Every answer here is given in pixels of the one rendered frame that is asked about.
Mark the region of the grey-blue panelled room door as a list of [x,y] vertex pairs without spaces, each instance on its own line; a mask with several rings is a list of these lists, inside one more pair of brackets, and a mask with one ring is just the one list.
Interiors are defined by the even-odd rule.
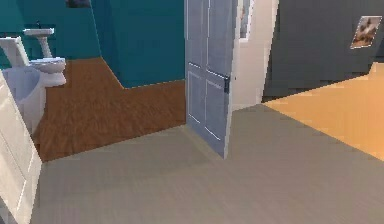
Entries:
[[184,0],[186,122],[225,158],[238,0]]

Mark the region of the white toilet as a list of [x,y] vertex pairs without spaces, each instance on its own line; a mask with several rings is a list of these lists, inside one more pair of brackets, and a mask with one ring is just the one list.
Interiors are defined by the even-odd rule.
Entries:
[[1,37],[0,48],[5,53],[11,68],[18,72],[36,70],[47,87],[60,86],[66,83],[64,58],[41,58],[30,60],[24,48],[22,38]]

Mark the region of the white bathtub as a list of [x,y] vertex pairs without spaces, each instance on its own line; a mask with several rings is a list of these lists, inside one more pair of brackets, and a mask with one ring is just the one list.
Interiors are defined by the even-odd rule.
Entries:
[[26,66],[4,69],[2,73],[26,128],[33,134],[42,119],[46,101],[41,72]]

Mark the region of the white panelled room door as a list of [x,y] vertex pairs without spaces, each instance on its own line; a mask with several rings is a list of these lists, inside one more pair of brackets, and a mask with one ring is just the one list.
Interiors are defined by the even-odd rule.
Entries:
[[41,161],[0,70],[0,198],[12,224],[30,224]]

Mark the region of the dark framed wall picture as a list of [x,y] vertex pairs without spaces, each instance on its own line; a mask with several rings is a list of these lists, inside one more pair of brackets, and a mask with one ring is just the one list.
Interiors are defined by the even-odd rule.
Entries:
[[65,0],[68,8],[90,8],[90,0]]

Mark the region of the white pedestal sink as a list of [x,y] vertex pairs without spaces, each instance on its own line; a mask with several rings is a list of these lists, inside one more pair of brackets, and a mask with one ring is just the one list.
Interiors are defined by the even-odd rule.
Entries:
[[24,29],[23,33],[27,36],[35,37],[41,46],[43,56],[45,58],[51,58],[52,53],[48,44],[48,37],[55,33],[54,28],[33,28],[33,29]]

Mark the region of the framed brown wall picture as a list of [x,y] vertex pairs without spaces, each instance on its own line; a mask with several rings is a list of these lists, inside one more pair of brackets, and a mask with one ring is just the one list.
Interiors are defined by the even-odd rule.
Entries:
[[362,16],[351,41],[351,49],[370,47],[379,29],[382,16]]

